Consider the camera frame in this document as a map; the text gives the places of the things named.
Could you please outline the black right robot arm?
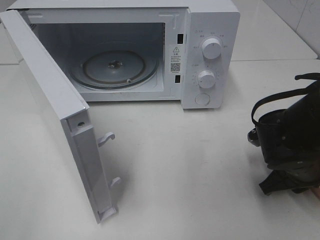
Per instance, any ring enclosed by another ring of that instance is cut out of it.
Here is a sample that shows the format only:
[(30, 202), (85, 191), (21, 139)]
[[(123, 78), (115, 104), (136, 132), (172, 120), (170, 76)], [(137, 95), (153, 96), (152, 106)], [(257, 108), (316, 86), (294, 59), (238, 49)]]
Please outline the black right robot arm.
[(320, 186), (320, 81), (259, 100), (251, 114), (264, 104), (295, 96), (302, 98), (252, 120), (248, 141), (260, 147), (271, 170), (259, 186), (265, 195), (291, 190), (296, 194)]

